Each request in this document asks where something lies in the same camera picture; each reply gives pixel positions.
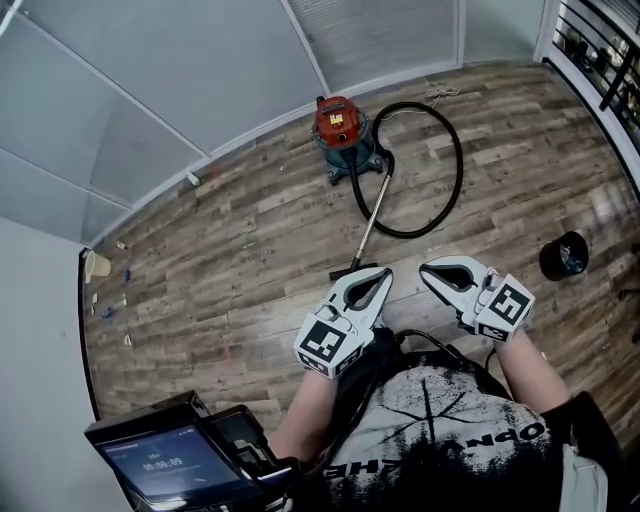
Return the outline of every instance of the black vacuum hose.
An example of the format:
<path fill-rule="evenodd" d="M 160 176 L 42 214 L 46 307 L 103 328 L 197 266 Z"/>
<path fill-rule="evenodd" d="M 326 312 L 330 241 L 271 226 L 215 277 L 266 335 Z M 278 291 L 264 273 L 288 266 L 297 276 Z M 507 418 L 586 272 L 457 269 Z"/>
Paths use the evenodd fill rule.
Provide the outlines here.
<path fill-rule="evenodd" d="M 453 210 L 453 207 L 458 200 L 458 196 L 460 195 L 460 189 L 462 188 L 462 178 L 464 172 L 464 166 L 462 161 L 462 146 L 460 145 L 460 139 L 458 139 L 458 134 L 456 130 L 453 128 L 451 123 L 444 117 L 440 112 L 434 110 L 431 107 L 423 103 L 418 103 L 416 101 L 401 101 L 399 103 L 393 103 L 385 108 L 383 108 L 380 113 L 376 116 L 373 121 L 373 127 L 371 129 L 371 135 L 373 136 L 373 141 L 375 142 L 376 147 L 378 148 L 378 152 L 382 155 L 383 158 L 387 160 L 388 168 L 387 175 L 393 175 L 393 171 L 395 170 L 395 159 L 393 158 L 393 153 L 388 149 L 382 147 L 380 141 L 378 140 L 378 129 L 380 128 L 380 123 L 384 120 L 384 118 L 392 112 L 401 109 L 417 109 L 423 112 L 427 112 L 434 116 L 438 121 L 440 121 L 444 127 L 447 129 L 451 138 L 453 139 L 453 147 L 456 152 L 456 160 L 457 160 L 457 170 L 456 170 L 456 183 L 453 186 L 453 191 L 451 192 L 451 198 L 443 210 L 438 214 L 438 216 L 430 221 L 426 226 L 421 227 L 420 229 L 416 229 L 415 231 L 398 231 L 396 229 L 391 229 L 390 227 L 385 226 L 381 222 L 376 221 L 374 226 L 378 228 L 379 231 L 382 231 L 384 234 L 392 236 L 394 238 L 419 238 L 422 235 L 425 235 L 429 231 L 433 230 L 438 224 L 440 224 L 447 215 Z M 355 164 L 355 159 L 349 159 L 349 170 L 351 176 L 351 186 L 353 187 L 353 193 L 356 196 L 356 202 L 358 203 L 358 207 L 362 214 L 369 220 L 371 218 L 371 211 L 367 207 L 367 203 L 364 201 L 364 197 L 362 197 L 362 191 L 360 190 L 360 182 L 358 181 L 358 171 Z"/>

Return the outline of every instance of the person's left arm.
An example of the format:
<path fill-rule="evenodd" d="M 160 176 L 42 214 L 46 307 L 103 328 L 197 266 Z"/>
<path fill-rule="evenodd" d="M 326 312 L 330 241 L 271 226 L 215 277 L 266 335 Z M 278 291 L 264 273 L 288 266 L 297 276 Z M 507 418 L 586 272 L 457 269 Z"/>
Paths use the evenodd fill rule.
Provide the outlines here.
<path fill-rule="evenodd" d="M 305 372 L 291 407 L 269 441 L 277 458 L 310 462 L 320 454 L 337 391 L 337 379 L 329 380 L 312 370 Z"/>

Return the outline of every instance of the frosted glass panel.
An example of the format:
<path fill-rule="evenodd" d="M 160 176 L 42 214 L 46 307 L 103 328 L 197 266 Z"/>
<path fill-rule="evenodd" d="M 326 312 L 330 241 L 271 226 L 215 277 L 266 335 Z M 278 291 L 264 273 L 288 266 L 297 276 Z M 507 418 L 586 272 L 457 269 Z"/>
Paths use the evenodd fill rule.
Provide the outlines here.
<path fill-rule="evenodd" d="M 468 0 L 465 62 L 530 59 L 544 0 Z"/>
<path fill-rule="evenodd" d="M 322 94 L 278 0 L 25 0 L 23 9 L 207 152 Z"/>
<path fill-rule="evenodd" d="M 88 244 L 126 212 L 0 150 L 0 216 Z"/>
<path fill-rule="evenodd" d="M 289 3 L 332 90 L 454 61 L 454 0 Z"/>
<path fill-rule="evenodd" d="M 36 30 L 0 38 L 0 147 L 123 204 L 199 155 Z"/>

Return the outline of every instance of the forearm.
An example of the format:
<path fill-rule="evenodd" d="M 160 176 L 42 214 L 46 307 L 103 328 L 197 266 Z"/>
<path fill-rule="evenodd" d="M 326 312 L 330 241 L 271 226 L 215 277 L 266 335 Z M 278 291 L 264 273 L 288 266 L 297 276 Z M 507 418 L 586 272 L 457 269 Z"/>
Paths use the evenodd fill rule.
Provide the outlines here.
<path fill-rule="evenodd" d="M 304 462 L 317 457 L 331 422 L 337 391 L 337 380 L 311 370 L 305 372 L 291 407 L 269 441 L 276 457 L 296 457 Z"/>
<path fill-rule="evenodd" d="M 543 413 L 571 398 L 564 381 L 523 330 L 519 330 L 510 342 L 495 345 L 500 366 L 517 402 Z"/>

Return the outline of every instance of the black trash bin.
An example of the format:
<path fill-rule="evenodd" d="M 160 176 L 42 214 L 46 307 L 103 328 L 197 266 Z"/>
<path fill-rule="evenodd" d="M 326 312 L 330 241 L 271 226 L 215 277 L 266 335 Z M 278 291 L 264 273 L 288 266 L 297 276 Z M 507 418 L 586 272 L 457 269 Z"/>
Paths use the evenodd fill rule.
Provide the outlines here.
<path fill-rule="evenodd" d="M 581 274 L 588 263 L 587 242 L 575 231 L 556 238 L 540 251 L 540 270 L 551 281 Z"/>

